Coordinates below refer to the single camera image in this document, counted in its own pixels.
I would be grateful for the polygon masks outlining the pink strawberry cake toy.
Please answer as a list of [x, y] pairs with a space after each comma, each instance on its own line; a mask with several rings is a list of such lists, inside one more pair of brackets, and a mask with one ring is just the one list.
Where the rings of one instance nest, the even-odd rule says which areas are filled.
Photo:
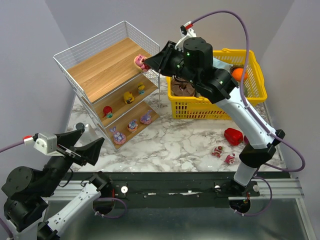
[[145, 60], [146, 57], [141, 54], [137, 55], [133, 60], [135, 67], [143, 73], [147, 72], [150, 69], [147, 65], [145, 65]]

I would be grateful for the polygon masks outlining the yellow blue minion toy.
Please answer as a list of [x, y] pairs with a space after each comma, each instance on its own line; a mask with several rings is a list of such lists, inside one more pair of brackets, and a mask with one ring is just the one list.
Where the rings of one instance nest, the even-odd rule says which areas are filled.
[[137, 91], [139, 95], [143, 95], [145, 93], [145, 85], [142, 82], [138, 84]]

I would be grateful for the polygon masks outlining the purple bunny toy pink base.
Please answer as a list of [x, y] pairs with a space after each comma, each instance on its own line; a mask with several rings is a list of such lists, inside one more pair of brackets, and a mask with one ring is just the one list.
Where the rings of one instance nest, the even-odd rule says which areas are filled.
[[127, 140], [126, 135], [124, 133], [117, 131], [115, 126], [110, 128], [109, 131], [113, 134], [113, 141], [115, 144], [123, 145], [126, 142]]

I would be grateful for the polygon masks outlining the yellow duck toy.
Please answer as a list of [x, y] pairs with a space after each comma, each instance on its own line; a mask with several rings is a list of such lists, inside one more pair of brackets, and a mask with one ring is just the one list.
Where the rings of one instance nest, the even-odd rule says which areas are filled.
[[124, 99], [125, 104], [131, 104], [135, 100], [132, 92], [130, 92], [130, 91], [126, 91], [123, 94], [123, 99]]

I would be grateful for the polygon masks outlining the red strawberry toy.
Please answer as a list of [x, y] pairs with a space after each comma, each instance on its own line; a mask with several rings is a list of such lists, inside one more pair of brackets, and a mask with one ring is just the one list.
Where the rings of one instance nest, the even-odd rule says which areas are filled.
[[105, 107], [103, 108], [102, 112], [103, 112], [103, 117], [104, 117], [104, 118], [109, 119], [109, 118], [112, 118], [112, 117], [113, 117], [113, 109], [112, 109], [112, 107], [109, 106], [109, 105], [105, 106]]

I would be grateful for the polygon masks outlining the small purple bunny toy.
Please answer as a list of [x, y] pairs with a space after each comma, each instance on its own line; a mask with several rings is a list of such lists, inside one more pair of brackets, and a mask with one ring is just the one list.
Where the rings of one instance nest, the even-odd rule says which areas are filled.
[[127, 125], [127, 129], [129, 132], [134, 133], [137, 131], [138, 129], [138, 123], [136, 119], [133, 119], [132, 121], [130, 121]]

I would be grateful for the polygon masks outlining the purple pink toy figure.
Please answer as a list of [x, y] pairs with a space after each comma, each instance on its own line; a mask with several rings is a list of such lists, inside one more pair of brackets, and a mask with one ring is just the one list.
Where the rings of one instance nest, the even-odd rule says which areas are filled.
[[151, 113], [152, 110], [148, 110], [144, 115], [140, 117], [140, 122], [144, 125], [149, 125], [152, 122]]

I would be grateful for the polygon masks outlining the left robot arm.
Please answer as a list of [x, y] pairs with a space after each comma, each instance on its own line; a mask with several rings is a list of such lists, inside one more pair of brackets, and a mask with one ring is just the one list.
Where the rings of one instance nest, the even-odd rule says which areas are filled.
[[48, 207], [45, 198], [53, 196], [72, 164], [93, 166], [98, 161], [105, 139], [99, 137], [76, 147], [84, 132], [77, 129], [60, 134], [36, 133], [22, 139], [22, 144], [33, 144], [34, 149], [50, 159], [41, 170], [19, 166], [7, 176], [1, 188], [7, 196], [3, 206], [5, 220], [0, 223], [9, 240], [25, 240], [27, 235], [37, 240], [58, 240], [84, 207], [110, 190], [111, 181], [102, 172], [97, 172], [62, 210], [43, 220]]

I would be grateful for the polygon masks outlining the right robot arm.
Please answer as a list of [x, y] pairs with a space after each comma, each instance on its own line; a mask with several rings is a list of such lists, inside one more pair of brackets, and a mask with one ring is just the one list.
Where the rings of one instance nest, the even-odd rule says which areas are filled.
[[243, 131], [249, 143], [239, 155], [241, 163], [233, 180], [247, 186], [256, 170], [273, 157], [285, 132], [271, 127], [247, 99], [241, 97], [237, 81], [227, 70], [213, 66], [213, 48], [201, 37], [185, 40], [182, 51], [168, 41], [158, 54], [144, 63], [163, 76], [191, 83], [197, 93], [226, 112]]

